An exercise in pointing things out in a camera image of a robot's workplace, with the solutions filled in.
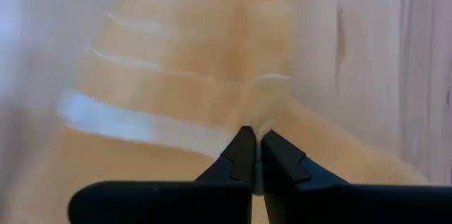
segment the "black tool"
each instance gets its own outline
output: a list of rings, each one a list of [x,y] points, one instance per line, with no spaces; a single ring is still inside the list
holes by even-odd
[[[69,203],[72,224],[251,223],[251,192],[263,182],[270,224],[450,223],[452,189],[349,184],[270,131],[261,142],[244,126],[194,182],[101,182]]]

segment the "wooden surface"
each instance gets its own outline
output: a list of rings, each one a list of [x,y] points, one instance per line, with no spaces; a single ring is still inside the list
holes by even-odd
[[[359,184],[426,184],[410,166],[357,138],[296,101],[279,103],[273,128],[318,164]],[[130,143],[63,128],[59,140],[28,163],[9,192],[1,223],[68,223],[78,189],[102,180],[193,180],[214,159],[176,148]],[[253,198],[253,223],[268,223],[263,197]]]
[[[451,182],[451,0],[296,0],[293,93]]]

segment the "black plastic part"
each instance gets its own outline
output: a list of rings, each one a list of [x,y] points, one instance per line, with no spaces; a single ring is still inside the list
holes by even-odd
[[[239,182],[101,182],[69,204],[73,224],[248,223],[250,191]]]
[[[274,131],[262,161],[270,224],[451,222],[450,187],[348,184]]]
[[[231,143],[196,181],[234,180],[246,182],[253,189],[256,136],[250,126],[243,126]]]
[[[100,182],[69,203],[72,224],[251,223],[256,137],[242,127],[194,182]]]

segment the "wooden wall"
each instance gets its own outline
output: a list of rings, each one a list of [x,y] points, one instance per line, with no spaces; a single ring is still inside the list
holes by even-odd
[[[450,0],[296,0],[294,94],[450,183]]]

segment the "white stripe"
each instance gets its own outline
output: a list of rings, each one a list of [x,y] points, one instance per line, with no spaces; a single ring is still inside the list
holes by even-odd
[[[124,110],[73,91],[67,92],[59,114],[67,126],[86,133],[183,148],[212,158],[218,158],[234,137],[232,131]]]
[[[130,68],[148,69],[152,71],[159,71],[161,73],[172,74],[177,76],[188,76],[195,78],[198,81],[205,81],[207,83],[215,82],[215,80],[211,76],[204,76],[190,71],[172,70],[169,68],[165,68],[156,62],[146,61],[142,59],[134,59],[130,57],[123,57],[119,55],[104,54],[96,49],[91,49],[91,52],[99,57],[102,57],[103,59],[108,59],[110,61],[113,61],[114,63],[128,66]]]
[[[186,30],[172,25],[162,25],[155,20],[128,19],[121,16],[116,16],[110,12],[106,12],[106,16],[112,19],[117,25],[123,26],[125,28],[132,30],[141,30],[145,33],[152,33],[165,37],[191,37],[195,40],[207,40],[211,42],[221,42],[220,39],[225,38],[225,33],[222,37],[210,36],[198,33],[194,30]]]
[[[261,81],[261,80],[265,80],[265,79],[279,79],[279,80],[290,80],[290,76],[284,76],[282,74],[278,74],[278,73],[267,73],[264,75],[259,76],[258,78],[254,79],[254,81]]]

